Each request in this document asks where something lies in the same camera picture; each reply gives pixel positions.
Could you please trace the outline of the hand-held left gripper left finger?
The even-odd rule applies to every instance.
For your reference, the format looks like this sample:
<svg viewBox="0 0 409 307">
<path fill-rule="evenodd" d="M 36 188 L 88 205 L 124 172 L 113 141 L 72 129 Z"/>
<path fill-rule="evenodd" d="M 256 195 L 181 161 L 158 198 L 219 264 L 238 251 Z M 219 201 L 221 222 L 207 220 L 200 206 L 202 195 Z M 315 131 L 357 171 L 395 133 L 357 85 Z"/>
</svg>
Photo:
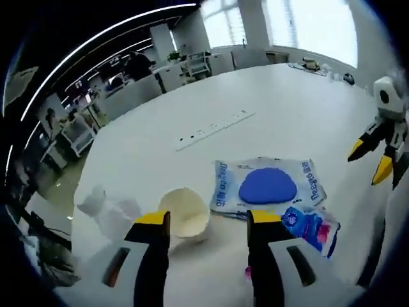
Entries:
<svg viewBox="0 0 409 307">
<path fill-rule="evenodd" d="M 145 214 L 123 240 L 93 255 L 84 277 L 84 305 L 163 306 L 170 222 L 166 210 Z"/>
</svg>

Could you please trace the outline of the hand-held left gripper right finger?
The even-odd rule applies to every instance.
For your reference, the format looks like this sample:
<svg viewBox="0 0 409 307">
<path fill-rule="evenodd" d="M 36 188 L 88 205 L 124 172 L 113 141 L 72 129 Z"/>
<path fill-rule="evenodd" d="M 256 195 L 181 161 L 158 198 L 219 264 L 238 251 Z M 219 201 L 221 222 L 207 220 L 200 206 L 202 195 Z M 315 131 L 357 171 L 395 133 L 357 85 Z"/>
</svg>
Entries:
<svg viewBox="0 0 409 307">
<path fill-rule="evenodd" d="M 247 213 L 254 306 L 335 306 L 340 282 L 329 261 L 304 239 L 292 236 L 278 215 Z"/>
</svg>

